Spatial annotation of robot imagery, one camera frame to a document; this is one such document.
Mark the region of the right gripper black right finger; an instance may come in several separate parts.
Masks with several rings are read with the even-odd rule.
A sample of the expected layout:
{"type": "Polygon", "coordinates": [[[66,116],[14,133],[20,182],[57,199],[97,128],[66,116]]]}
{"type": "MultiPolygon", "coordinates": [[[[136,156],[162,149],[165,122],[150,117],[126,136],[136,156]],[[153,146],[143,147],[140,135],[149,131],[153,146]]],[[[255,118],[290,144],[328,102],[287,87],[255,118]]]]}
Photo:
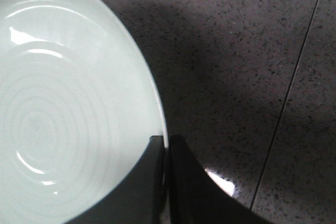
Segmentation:
{"type": "Polygon", "coordinates": [[[171,223],[269,223],[209,177],[181,135],[169,138],[171,223]]]}

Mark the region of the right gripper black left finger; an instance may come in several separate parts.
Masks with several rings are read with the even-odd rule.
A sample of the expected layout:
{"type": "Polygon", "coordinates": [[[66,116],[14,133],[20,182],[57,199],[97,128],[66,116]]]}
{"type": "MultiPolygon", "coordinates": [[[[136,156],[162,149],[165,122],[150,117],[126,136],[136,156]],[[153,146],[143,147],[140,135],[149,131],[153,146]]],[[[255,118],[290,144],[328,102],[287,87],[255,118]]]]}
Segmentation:
{"type": "Polygon", "coordinates": [[[68,223],[159,223],[165,199],[165,153],[163,136],[151,136],[122,182],[68,223]]]}

